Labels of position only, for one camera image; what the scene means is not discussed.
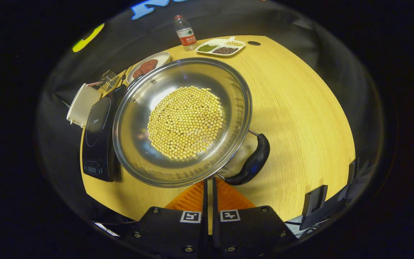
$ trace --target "white container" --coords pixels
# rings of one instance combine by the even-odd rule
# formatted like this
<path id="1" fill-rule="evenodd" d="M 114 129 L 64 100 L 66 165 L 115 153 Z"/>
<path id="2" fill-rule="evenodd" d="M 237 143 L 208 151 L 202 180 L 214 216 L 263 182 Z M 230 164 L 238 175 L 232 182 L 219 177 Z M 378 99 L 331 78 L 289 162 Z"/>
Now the white container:
<path id="1" fill-rule="evenodd" d="M 66 119 L 70 124 L 74 123 L 84 128 L 92 106 L 100 100 L 100 97 L 102 97 L 102 94 L 95 88 L 83 84 L 69 107 Z"/>
<path id="2" fill-rule="evenodd" d="M 235 41 L 234 39 L 235 39 L 235 37 L 231 37 L 231 38 L 229 38 L 229 39 L 213 39 L 213 40 L 207 41 L 206 43 L 204 43 L 204 44 L 200 45 L 199 47 L 197 47 L 197 48 L 195 49 L 195 51 L 196 51 L 197 53 L 201 53 L 201 54 L 211 54 L 211 55 L 216 55 L 216 56 L 229 57 L 229 56 L 232 56 L 232 55 L 237 54 L 237 53 L 238 53 L 241 49 L 243 49 L 243 48 L 245 47 L 245 42 L 243 42 L 243 41 Z M 227 45 L 227 44 L 226 44 L 227 42 L 236 42 L 236 43 L 240 43 L 240 44 L 242 44 L 242 46 L 232 46 L 232 45 Z M 199 51 L 199 49 L 200 49 L 202 46 L 207 45 L 207 44 L 208 44 L 208 45 L 210 45 L 210 46 L 215 45 L 215 46 L 217 46 L 217 47 L 216 47 L 215 49 L 212 49 L 211 51 L 208 51 L 208 52 Z M 237 49 L 237 51 L 234 51 L 234 52 L 233 52 L 233 53 L 231 53 L 231 54 L 218 54 L 218 53 L 214 53 L 214 51 L 215 51 L 215 50 L 220 49 L 221 47 L 230 47 L 230 48 L 233 48 L 233 49 Z"/>

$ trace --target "white plate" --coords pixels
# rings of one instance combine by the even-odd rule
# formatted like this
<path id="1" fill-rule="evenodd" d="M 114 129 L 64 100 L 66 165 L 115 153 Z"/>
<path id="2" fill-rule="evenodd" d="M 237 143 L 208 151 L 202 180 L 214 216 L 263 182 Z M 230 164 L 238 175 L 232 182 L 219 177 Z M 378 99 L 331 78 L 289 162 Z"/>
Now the white plate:
<path id="1" fill-rule="evenodd" d="M 146 59 L 143 59 L 142 61 L 140 61 L 140 63 L 138 63 L 136 66 L 134 66 L 133 69 L 130 70 L 130 72 L 128 73 L 127 78 L 125 80 L 128 83 L 131 83 L 133 81 L 133 77 L 132 77 L 133 76 L 133 73 L 135 73 L 135 71 L 137 69 L 139 69 L 140 66 L 143 63 L 145 63 L 146 61 L 151 60 L 151 59 L 157 59 L 157 65 L 156 65 L 156 68 L 157 68 L 157 67 L 162 66 L 163 64 L 169 63 L 171 57 L 170 57 L 170 53 L 169 52 L 159 52 L 159 53 L 156 53 L 156 54 L 154 54 L 152 56 L 149 56 Z"/>
<path id="2" fill-rule="evenodd" d="M 212 54 L 212 55 L 216 55 L 216 56 L 223 56 L 223 57 L 229 57 L 229 56 L 232 56 L 232 55 L 235 55 L 236 53 L 238 53 L 241 49 L 243 49 L 244 47 L 245 47 L 245 42 L 242 42 L 242 41 L 235 41 L 234 40 L 235 39 L 235 37 L 231 37 L 231 38 L 229 38 L 229 39 L 213 39 L 213 40 L 210 40 L 210 41 L 207 41 L 206 43 L 204 43 L 204 44 L 202 44 L 202 45 L 200 45 L 200 46 L 198 46 L 196 49 L 195 49 L 195 51 L 197 52 L 197 53 L 201 53 L 201 54 Z M 233 41 L 233 42 L 237 42 L 237 43 L 241 43 L 242 44 L 242 46 L 232 46 L 232 45 L 226 45 L 226 43 L 227 42 L 230 42 L 230 41 Z M 212 49 L 211 51 L 208 51 L 208 52 L 204 52 L 204 51 L 198 51 L 198 49 L 200 48 L 200 47 L 202 47 L 202 46 L 204 46 L 204 45 L 206 45 L 206 44 L 209 44 L 209 45 L 217 45 L 217 47 L 215 48 L 215 49 Z M 214 51 L 215 50 L 217 50 L 217 49 L 220 49 L 221 47 L 231 47 L 231 48 L 234 48 L 234 49 L 238 49 L 237 51 L 234 51 L 233 53 L 231 53 L 231 54 L 218 54 L 218 53 L 214 53 Z"/>

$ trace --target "stainless steel wok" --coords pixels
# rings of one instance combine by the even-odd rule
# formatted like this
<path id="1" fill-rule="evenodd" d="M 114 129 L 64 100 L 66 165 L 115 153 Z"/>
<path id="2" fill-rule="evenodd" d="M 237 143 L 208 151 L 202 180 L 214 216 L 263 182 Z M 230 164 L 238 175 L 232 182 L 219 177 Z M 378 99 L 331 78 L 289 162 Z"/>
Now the stainless steel wok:
<path id="1" fill-rule="evenodd" d="M 151 145 L 148 120 L 166 95 L 189 86 L 210 88 L 220 98 L 224 126 L 206 152 L 195 158 L 170 159 Z M 234 68 L 215 59 L 180 59 L 137 78 L 128 87 L 115 115 L 113 145 L 125 170 L 136 179 L 157 187 L 182 187 L 206 179 L 234 156 L 249 131 L 251 117 L 250 90 Z M 229 184 L 251 180 L 269 156 L 266 137 L 253 134 L 258 137 L 258 148 L 241 172 L 228 178 L 220 176 Z"/>

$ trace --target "blue sign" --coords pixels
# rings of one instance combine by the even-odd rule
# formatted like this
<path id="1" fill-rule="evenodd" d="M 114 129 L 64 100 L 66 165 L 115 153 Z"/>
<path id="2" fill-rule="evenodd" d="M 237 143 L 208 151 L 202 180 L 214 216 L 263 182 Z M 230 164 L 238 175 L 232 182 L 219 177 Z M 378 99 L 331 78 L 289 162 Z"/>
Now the blue sign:
<path id="1" fill-rule="evenodd" d="M 183 2 L 186 0 L 173 0 L 174 2 Z M 132 20 L 137 20 L 148 13 L 151 13 L 154 10 L 154 7 L 147 7 L 146 5 L 156 5 L 156 6 L 166 6 L 168 5 L 170 0 L 147 0 L 145 2 L 141 2 L 138 5 L 134 5 L 130 7 L 133 10 L 134 15 L 132 16 Z"/>

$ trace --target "white divided tray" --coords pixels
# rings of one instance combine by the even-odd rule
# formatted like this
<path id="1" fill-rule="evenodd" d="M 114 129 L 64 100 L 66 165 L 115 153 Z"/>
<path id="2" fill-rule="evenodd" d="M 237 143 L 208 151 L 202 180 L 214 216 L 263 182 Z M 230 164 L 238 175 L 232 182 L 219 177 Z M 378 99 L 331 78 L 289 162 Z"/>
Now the white divided tray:
<path id="1" fill-rule="evenodd" d="M 236 43 L 240 43 L 240 44 L 242 44 L 242 46 L 232 46 L 232 45 L 227 45 L 226 43 L 227 42 L 236 42 Z M 216 48 L 215 49 L 212 49 L 211 51 L 208 51 L 208 52 L 204 52 L 204 51 L 199 51 L 199 48 L 200 47 L 202 47 L 202 46 L 204 46 L 204 45 L 210 45 L 210 46 L 216 46 Z M 237 49 L 237 51 L 234 51 L 233 53 L 231 53 L 231 54 L 218 54 L 218 53 L 214 53 L 214 51 L 215 50 L 217 50 L 217 49 L 220 49 L 221 47 L 231 47 L 231 48 L 234 48 L 234 49 Z M 197 53 L 201 53 L 201 54 L 211 54 L 211 55 L 217 55 L 217 56 L 223 56 L 223 57 L 229 57 L 229 56 L 232 56 L 232 55 L 234 55 L 234 54 L 236 54 L 236 53 L 238 53 L 241 49 L 243 49 L 245 47 L 245 42 L 242 42 L 242 41 L 235 41 L 234 40 L 234 37 L 231 37 L 231 38 L 229 38 L 229 39 L 213 39 L 213 40 L 210 40 L 210 41 L 207 41 L 206 43 L 204 43 L 204 44 L 202 44 L 202 45 L 200 45 L 200 46 L 198 46 L 196 49 L 195 49 L 195 51 L 197 52 Z"/>

